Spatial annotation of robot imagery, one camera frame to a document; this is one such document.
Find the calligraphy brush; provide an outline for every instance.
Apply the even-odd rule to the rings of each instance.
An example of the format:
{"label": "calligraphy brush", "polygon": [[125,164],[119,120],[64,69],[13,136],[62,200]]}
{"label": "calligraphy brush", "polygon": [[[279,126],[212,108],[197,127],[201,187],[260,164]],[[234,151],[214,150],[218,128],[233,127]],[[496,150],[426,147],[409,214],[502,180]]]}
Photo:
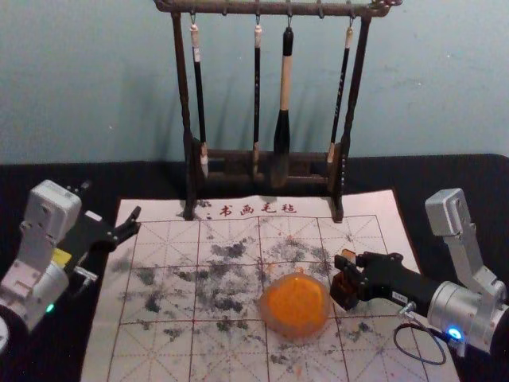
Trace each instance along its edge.
{"label": "calligraphy brush", "polygon": [[200,66],[200,44],[198,26],[193,22],[191,25],[192,59],[194,61],[194,76],[196,79],[196,97],[198,99],[198,121],[200,124],[200,164],[204,176],[208,176],[208,152],[207,135],[205,133],[205,114],[204,114],[204,94],[201,85],[201,66]]}
{"label": "calligraphy brush", "polygon": [[283,60],[281,70],[281,95],[279,116],[274,134],[274,163],[270,172],[270,183],[273,187],[282,187],[289,170],[289,94],[291,89],[293,30],[286,27],[283,33]]}
{"label": "calligraphy brush", "polygon": [[262,44],[262,27],[254,28],[254,130],[253,130],[253,177],[258,173],[258,131],[260,128],[260,45]]}
{"label": "calligraphy brush", "polygon": [[334,144],[336,143],[336,132],[337,132],[337,123],[340,120],[340,108],[341,108],[341,99],[343,98],[343,89],[344,89],[344,77],[346,75],[347,66],[348,66],[348,54],[350,53],[350,44],[352,43],[353,29],[350,25],[347,29],[347,37],[344,42],[344,53],[343,53],[343,64],[341,65],[341,74],[340,74],[340,86],[337,91],[337,99],[336,99],[336,110],[334,111],[334,122],[332,123],[332,136],[331,136],[331,144],[328,148],[327,155],[327,163],[332,163],[334,158]]}

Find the metal bracket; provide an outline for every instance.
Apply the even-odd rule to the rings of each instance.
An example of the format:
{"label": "metal bracket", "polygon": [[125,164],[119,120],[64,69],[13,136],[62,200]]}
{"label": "metal bracket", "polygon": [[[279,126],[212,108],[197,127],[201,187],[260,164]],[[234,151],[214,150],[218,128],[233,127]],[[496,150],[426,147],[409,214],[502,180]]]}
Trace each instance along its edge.
{"label": "metal bracket", "polygon": [[505,285],[483,264],[463,190],[438,191],[426,200],[425,209],[433,234],[449,247],[458,279],[477,293],[505,298]]}

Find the wooden brush rack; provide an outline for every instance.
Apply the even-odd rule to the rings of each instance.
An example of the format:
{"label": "wooden brush rack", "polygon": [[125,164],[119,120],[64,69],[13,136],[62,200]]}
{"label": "wooden brush rack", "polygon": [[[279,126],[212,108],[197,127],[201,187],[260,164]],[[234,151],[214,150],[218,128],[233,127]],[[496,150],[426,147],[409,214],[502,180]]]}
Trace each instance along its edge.
{"label": "wooden brush rack", "polygon": [[349,132],[352,128],[360,79],[363,71],[364,54],[366,51],[367,34],[372,18],[386,16],[392,6],[398,6],[402,0],[372,0],[366,4],[334,3],[334,2],[260,2],[242,0],[154,0],[158,10],[169,12],[173,20],[173,38],[175,40],[175,56],[177,62],[177,79],[182,106],[182,124],[184,127],[184,152],[186,167],[186,202],[184,218],[192,220],[196,200],[206,186],[208,180],[240,183],[268,183],[268,163],[272,156],[270,151],[259,152],[258,170],[253,171],[253,151],[251,150],[211,150],[208,158],[211,162],[222,162],[219,169],[209,166],[205,177],[200,167],[200,151],[202,142],[192,136],[188,107],[188,84],[186,77],[184,44],[182,41],[181,14],[253,14],[314,16],[341,16],[361,18],[359,40],[352,73],[352,81],[348,93],[348,109],[344,123],[344,131],[348,139],[343,145],[334,145],[332,162],[327,162],[328,153],[289,153],[289,176],[286,184],[305,183],[324,186],[324,196],[332,199],[332,218],[339,223],[343,220],[344,211],[342,196],[345,186],[345,175],[350,147]]}

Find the teal wall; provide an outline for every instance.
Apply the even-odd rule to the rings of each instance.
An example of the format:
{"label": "teal wall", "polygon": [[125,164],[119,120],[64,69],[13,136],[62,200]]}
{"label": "teal wall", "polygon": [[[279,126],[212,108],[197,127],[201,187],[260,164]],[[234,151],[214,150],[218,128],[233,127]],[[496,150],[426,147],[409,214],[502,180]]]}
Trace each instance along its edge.
{"label": "teal wall", "polygon": [[[508,18],[507,0],[406,0],[374,19],[352,155],[509,155]],[[255,18],[196,20],[209,146],[250,148]],[[293,18],[292,150],[328,147],[347,22]],[[184,15],[197,134],[189,24]],[[264,150],[285,26],[262,17]],[[0,0],[0,163],[181,160],[172,33],[150,0]]]}

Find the black table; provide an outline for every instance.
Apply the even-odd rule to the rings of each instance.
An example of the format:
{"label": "black table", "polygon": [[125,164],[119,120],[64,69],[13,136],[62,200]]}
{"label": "black table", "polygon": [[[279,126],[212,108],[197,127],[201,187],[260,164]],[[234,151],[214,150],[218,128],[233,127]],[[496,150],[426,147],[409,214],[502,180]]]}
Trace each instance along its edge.
{"label": "black table", "polygon": [[[349,162],[348,193],[393,189],[418,257],[421,271],[437,281],[456,276],[447,247],[433,237],[424,200],[439,189],[461,187],[467,198],[484,263],[509,285],[509,158],[498,155],[447,155],[431,157],[353,158]],[[29,190],[52,179],[61,185],[78,185],[90,179],[84,208],[115,222],[122,198],[185,198],[181,163],[104,163],[43,166],[0,166],[0,275],[14,259],[20,242],[18,226]],[[278,195],[317,195],[317,187],[283,189]],[[263,186],[212,186],[206,197],[244,197],[273,194]],[[91,254],[93,271],[103,273],[106,256]],[[63,298],[33,332],[14,363],[6,366],[4,380],[80,380],[88,334],[99,288],[78,301]],[[455,363],[462,380],[509,380],[509,366],[475,349]]]}

